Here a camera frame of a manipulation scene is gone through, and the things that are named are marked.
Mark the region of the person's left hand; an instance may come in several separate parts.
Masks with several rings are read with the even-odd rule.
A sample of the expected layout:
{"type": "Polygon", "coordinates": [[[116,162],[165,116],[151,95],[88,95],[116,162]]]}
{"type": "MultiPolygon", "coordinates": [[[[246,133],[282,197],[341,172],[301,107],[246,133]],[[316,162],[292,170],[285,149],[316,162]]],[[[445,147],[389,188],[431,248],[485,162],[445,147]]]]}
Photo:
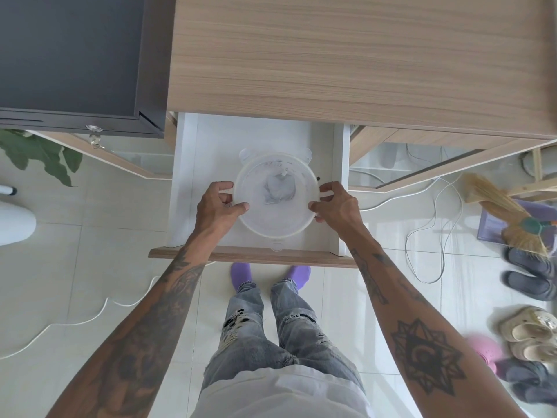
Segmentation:
{"type": "Polygon", "coordinates": [[[212,182],[197,207],[196,224],[193,235],[203,236],[217,245],[229,232],[239,217],[228,213],[228,205],[233,203],[233,196],[225,190],[233,189],[233,182],[212,182]]]}

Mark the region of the person's right hand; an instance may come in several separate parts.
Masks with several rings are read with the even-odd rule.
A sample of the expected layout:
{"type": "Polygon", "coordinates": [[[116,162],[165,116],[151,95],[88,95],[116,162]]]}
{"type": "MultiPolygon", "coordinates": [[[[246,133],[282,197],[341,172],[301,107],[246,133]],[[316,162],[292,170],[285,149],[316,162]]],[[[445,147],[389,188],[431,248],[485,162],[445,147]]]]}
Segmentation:
{"type": "Polygon", "coordinates": [[[340,182],[324,183],[319,189],[320,193],[332,192],[332,195],[312,202],[332,202],[332,212],[329,215],[315,214],[317,222],[326,223],[346,243],[356,235],[367,234],[368,229],[362,220],[358,200],[351,196],[340,182]]]}

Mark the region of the translucent round lidded container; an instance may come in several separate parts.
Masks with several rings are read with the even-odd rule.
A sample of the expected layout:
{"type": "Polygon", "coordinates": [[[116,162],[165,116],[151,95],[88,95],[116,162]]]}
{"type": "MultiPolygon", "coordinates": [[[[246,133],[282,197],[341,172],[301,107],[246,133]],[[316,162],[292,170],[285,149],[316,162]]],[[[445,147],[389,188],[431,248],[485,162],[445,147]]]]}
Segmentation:
{"type": "Polygon", "coordinates": [[[218,154],[215,180],[233,180],[237,203],[250,204],[220,246],[281,250],[323,251],[338,255],[339,239],[325,224],[317,224],[308,203],[318,200],[318,186],[335,175],[331,142],[308,147],[240,147],[218,154]],[[268,176],[287,171],[296,180],[296,195],[287,202],[264,202],[268,176]]]}

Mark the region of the person's right forearm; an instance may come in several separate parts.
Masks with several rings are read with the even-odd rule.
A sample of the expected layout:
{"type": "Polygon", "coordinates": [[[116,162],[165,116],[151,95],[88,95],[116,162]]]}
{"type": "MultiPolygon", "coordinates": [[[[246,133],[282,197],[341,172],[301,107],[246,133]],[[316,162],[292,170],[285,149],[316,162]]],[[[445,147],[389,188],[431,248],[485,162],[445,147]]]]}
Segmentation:
{"type": "Polygon", "coordinates": [[[381,332],[423,418],[528,418],[363,223],[341,221],[331,227],[358,266],[381,332]]]}

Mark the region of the white drawer with wooden front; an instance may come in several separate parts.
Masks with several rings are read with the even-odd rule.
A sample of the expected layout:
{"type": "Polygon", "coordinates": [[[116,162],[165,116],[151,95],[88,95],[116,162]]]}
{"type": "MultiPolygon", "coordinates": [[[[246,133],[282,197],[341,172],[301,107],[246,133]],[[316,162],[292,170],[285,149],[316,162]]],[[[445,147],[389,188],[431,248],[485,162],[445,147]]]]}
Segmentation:
{"type": "MultiPolygon", "coordinates": [[[[180,113],[177,129],[167,243],[152,248],[149,258],[173,259],[193,231],[209,184],[234,181],[259,154],[295,155],[309,163],[320,183],[348,186],[349,125],[180,113]]],[[[279,239],[259,236],[238,220],[209,261],[356,268],[345,243],[314,220],[301,233],[279,239]]]]}

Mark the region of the person's purple right sock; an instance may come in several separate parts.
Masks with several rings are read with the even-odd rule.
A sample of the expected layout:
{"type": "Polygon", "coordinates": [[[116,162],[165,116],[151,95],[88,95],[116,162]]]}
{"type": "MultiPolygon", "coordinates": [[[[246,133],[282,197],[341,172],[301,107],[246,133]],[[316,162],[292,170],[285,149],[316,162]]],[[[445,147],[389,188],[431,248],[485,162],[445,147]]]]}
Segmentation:
{"type": "Polygon", "coordinates": [[[290,283],[298,292],[308,283],[310,275],[311,267],[292,266],[288,269],[283,281],[290,283]]]}

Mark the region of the ripped blue jeans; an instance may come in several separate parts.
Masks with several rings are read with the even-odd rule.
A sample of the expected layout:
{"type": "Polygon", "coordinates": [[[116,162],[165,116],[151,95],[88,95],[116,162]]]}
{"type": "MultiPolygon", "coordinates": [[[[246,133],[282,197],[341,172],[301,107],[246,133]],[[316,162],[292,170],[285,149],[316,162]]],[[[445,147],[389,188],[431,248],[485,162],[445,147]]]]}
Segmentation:
{"type": "Polygon", "coordinates": [[[243,283],[229,300],[218,349],[204,372],[203,390],[241,372],[282,370],[292,365],[351,381],[364,389],[355,365],[321,330],[315,312],[299,295],[292,279],[275,283],[270,299],[279,344],[265,336],[260,289],[254,282],[243,283]]]}

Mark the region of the light wooden cabinet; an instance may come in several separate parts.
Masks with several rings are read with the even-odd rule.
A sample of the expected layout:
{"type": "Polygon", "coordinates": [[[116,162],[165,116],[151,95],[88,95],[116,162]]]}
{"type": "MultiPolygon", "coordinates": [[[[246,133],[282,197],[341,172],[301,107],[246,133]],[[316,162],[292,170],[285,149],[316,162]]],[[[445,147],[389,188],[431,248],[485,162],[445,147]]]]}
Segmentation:
{"type": "Polygon", "coordinates": [[[216,152],[290,121],[467,149],[452,173],[557,141],[554,0],[176,0],[167,107],[216,152]]]}

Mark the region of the silver keys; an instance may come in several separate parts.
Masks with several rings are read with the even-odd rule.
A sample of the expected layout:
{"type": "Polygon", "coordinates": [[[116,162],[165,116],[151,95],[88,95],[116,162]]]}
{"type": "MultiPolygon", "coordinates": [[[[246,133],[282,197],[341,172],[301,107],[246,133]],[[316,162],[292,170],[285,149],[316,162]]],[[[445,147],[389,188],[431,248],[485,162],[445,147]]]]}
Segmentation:
{"type": "Polygon", "coordinates": [[[88,140],[90,145],[93,149],[105,149],[105,147],[101,144],[101,134],[103,129],[99,126],[95,125],[86,125],[86,129],[88,130],[88,140]]]}

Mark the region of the white shirt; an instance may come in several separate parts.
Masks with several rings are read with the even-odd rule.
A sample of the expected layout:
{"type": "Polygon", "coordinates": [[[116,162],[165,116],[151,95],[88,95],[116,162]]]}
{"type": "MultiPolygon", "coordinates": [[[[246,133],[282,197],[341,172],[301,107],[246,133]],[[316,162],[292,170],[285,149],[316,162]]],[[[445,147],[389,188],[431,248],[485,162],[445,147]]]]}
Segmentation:
{"type": "Polygon", "coordinates": [[[191,418],[375,418],[352,381],[304,365],[242,371],[200,393],[191,418]]]}

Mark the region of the green leafy plant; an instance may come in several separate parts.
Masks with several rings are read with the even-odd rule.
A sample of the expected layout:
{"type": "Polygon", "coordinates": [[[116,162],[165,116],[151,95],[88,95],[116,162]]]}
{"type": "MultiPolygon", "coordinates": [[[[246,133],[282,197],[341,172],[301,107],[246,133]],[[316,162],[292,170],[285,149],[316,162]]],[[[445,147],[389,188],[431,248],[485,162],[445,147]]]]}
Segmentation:
{"type": "Polygon", "coordinates": [[[30,161],[40,161],[44,171],[66,187],[73,187],[69,173],[76,173],[82,154],[23,130],[0,129],[0,148],[19,170],[30,161]]]}

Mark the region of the dark grey slipper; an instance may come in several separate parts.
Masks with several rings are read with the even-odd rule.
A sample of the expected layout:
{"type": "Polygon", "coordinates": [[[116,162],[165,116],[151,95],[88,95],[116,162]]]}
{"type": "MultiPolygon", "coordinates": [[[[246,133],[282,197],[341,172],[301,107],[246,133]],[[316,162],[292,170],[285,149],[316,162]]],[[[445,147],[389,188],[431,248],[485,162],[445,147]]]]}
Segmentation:
{"type": "Polygon", "coordinates": [[[557,278],[557,265],[551,259],[514,247],[506,249],[505,259],[534,276],[546,279],[557,278]]]}
{"type": "Polygon", "coordinates": [[[506,271],[502,283],[534,300],[552,302],[557,300],[557,285],[545,277],[531,276],[517,271],[506,271]]]}

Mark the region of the pink clog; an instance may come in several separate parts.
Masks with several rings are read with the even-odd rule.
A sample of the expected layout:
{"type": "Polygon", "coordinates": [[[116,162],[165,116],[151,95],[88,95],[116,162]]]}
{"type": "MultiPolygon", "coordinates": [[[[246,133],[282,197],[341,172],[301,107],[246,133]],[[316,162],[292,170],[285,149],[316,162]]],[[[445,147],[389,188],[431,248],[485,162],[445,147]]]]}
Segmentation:
{"type": "Polygon", "coordinates": [[[497,374],[497,363],[505,358],[505,353],[498,342],[482,334],[471,334],[466,337],[466,341],[491,371],[497,374]]]}

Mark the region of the light wooden rack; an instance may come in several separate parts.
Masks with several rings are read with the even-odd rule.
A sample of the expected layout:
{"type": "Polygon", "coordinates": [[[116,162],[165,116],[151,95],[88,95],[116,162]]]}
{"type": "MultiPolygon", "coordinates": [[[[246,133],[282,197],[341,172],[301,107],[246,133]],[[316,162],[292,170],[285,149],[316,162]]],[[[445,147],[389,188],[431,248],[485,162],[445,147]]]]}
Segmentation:
{"type": "Polygon", "coordinates": [[[519,154],[519,165],[532,181],[509,189],[509,196],[530,202],[557,199],[557,143],[519,154]]]}

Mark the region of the grey slide sandal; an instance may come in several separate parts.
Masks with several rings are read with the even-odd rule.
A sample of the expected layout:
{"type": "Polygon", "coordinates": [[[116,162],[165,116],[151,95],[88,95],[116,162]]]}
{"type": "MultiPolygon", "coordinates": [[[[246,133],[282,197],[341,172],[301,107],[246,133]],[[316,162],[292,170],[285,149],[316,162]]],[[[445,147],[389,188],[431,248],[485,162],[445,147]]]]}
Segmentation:
{"type": "Polygon", "coordinates": [[[513,384],[511,389],[520,401],[557,408],[557,376],[549,375],[547,379],[539,382],[518,382],[513,384]]]}
{"type": "Polygon", "coordinates": [[[527,382],[539,386],[549,377],[549,370],[539,361],[505,358],[495,365],[497,377],[509,383],[527,382]]]}

